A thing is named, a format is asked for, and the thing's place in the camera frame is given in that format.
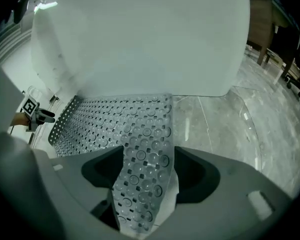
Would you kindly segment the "dark wooden vanity desk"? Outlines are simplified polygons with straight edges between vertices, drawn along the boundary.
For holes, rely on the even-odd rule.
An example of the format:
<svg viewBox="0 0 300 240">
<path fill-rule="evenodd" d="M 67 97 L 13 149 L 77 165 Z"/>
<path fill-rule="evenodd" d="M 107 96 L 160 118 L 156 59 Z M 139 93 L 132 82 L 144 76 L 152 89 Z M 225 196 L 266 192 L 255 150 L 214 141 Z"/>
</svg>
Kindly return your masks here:
<svg viewBox="0 0 300 240">
<path fill-rule="evenodd" d="M 261 65 L 268 51 L 275 51 L 273 41 L 279 27 L 300 29 L 293 17 L 275 0 L 249 0 L 250 20 L 247 44 L 259 51 L 257 63 Z"/>
</svg>

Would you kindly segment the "grey floor mat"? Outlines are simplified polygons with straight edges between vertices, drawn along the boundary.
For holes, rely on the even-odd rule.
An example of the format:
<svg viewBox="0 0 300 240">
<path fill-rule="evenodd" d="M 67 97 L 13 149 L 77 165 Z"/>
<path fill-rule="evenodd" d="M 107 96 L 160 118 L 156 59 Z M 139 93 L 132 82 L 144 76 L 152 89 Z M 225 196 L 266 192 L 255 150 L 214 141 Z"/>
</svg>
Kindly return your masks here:
<svg viewBox="0 0 300 240">
<path fill-rule="evenodd" d="M 175 208 L 172 107 L 166 93 L 75 96 L 48 137 L 59 157 L 123 148 L 112 196 L 120 232 L 138 240 L 157 230 Z"/>
</svg>

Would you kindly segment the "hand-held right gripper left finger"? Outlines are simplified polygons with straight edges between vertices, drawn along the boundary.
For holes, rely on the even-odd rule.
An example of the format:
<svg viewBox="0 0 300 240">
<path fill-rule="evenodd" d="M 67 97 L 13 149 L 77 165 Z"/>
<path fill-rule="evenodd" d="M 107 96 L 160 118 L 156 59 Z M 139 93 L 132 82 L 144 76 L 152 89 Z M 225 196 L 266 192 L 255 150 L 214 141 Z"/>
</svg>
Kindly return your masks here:
<svg viewBox="0 0 300 240">
<path fill-rule="evenodd" d="M 112 197 L 122 146 L 53 159 L 38 149 L 36 162 L 65 240 L 131 240 L 119 231 Z"/>
</svg>

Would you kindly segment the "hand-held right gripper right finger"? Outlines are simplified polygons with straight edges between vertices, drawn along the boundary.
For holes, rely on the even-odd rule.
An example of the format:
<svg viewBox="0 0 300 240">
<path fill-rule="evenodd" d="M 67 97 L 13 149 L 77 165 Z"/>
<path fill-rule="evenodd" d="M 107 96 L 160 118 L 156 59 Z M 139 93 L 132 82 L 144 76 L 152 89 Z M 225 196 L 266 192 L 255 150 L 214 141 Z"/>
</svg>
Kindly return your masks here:
<svg viewBox="0 0 300 240">
<path fill-rule="evenodd" d="M 149 240 L 258 240 L 292 200 L 254 167 L 176 146 L 179 192 L 172 215 Z"/>
</svg>

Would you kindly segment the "black office chair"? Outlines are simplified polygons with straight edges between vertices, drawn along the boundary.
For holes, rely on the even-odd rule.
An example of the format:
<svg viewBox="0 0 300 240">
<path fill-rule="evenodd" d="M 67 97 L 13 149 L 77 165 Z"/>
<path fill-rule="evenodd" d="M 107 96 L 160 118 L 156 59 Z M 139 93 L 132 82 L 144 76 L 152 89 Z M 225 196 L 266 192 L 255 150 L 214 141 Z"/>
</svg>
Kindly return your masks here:
<svg viewBox="0 0 300 240">
<path fill-rule="evenodd" d="M 300 69 L 300 33 L 294 27 L 279 27 L 275 34 L 273 43 L 274 51 L 285 63 L 285 67 L 281 77 L 286 81 L 287 87 L 290 89 L 292 85 L 299 89 L 300 97 L 300 80 L 288 77 L 289 70 L 293 64 Z"/>
</svg>

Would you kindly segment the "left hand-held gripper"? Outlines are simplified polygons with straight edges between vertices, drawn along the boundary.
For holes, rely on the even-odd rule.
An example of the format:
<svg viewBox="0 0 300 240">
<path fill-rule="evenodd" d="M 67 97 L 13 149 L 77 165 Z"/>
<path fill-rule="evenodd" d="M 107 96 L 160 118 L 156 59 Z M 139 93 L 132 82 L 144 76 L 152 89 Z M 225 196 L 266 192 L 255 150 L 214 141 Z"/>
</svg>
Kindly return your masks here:
<svg viewBox="0 0 300 240">
<path fill-rule="evenodd" d="M 31 96 L 26 96 L 21 108 L 28 119 L 27 132 L 35 132 L 38 126 L 43 123 L 55 122 L 55 114 L 51 111 L 40 109 L 40 104 L 37 103 Z"/>
</svg>

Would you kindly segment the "person's left forearm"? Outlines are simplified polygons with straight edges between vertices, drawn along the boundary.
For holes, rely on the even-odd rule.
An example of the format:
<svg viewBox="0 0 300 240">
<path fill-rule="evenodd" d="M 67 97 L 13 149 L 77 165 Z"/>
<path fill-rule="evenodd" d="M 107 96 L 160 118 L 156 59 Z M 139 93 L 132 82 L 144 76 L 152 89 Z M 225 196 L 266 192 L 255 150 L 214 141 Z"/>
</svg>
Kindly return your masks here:
<svg viewBox="0 0 300 240">
<path fill-rule="evenodd" d="M 30 120 L 24 112 L 16 112 L 10 126 L 28 126 L 29 122 Z"/>
</svg>

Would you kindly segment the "white bathtub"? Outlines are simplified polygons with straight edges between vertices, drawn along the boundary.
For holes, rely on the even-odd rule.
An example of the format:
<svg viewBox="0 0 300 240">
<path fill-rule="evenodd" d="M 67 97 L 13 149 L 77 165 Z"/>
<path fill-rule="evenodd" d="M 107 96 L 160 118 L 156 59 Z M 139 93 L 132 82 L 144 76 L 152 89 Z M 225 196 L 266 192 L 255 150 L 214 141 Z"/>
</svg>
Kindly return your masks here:
<svg viewBox="0 0 300 240">
<path fill-rule="evenodd" d="M 58 95 L 221 97 L 248 38 L 250 0 L 44 0 L 32 66 Z"/>
</svg>

